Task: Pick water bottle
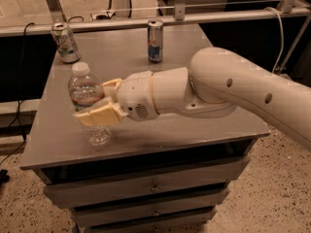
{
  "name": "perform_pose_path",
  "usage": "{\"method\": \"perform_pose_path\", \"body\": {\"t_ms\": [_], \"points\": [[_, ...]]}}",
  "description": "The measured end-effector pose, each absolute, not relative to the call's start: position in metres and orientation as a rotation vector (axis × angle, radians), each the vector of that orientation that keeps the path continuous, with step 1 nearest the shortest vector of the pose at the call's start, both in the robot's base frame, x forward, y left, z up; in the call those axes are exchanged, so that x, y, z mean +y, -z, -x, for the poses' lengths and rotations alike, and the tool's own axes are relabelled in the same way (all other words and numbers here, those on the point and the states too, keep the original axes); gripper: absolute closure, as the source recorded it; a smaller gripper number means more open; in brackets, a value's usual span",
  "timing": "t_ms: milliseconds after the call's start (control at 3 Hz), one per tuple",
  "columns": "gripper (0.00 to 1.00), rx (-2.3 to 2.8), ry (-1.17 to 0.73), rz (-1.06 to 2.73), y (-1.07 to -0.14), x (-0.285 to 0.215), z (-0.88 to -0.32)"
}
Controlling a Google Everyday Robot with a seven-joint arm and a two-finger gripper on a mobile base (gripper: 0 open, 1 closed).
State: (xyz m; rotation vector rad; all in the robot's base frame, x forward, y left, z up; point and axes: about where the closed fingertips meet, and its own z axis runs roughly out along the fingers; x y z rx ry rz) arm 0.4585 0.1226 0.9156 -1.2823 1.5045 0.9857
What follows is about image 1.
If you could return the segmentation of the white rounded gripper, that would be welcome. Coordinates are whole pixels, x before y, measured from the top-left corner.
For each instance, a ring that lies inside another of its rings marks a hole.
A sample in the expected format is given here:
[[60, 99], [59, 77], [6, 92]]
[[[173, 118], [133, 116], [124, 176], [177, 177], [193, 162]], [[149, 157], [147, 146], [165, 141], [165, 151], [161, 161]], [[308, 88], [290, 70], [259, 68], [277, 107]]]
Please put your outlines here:
[[[115, 125], [127, 116], [133, 120], [156, 118], [151, 93], [152, 75], [151, 71], [145, 71], [131, 74], [124, 80], [117, 78], [102, 83], [106, 98], [75, 112], [73, 117], [83, 126]], [[119, 103], [112, 98], [116, 94]]]

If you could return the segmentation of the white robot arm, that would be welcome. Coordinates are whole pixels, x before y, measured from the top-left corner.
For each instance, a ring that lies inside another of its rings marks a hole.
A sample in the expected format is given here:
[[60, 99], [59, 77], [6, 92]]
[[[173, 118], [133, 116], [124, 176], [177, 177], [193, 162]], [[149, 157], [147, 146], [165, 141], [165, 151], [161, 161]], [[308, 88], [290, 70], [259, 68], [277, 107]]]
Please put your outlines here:
[[187, 67], [134, 73], [101, 86], [107, 97], [74, 114], [84, 126], [164, 114], [225, 117], [239, 106], [311, 148], [311, 88], [272, 74], [230, 50], [205, 48]]

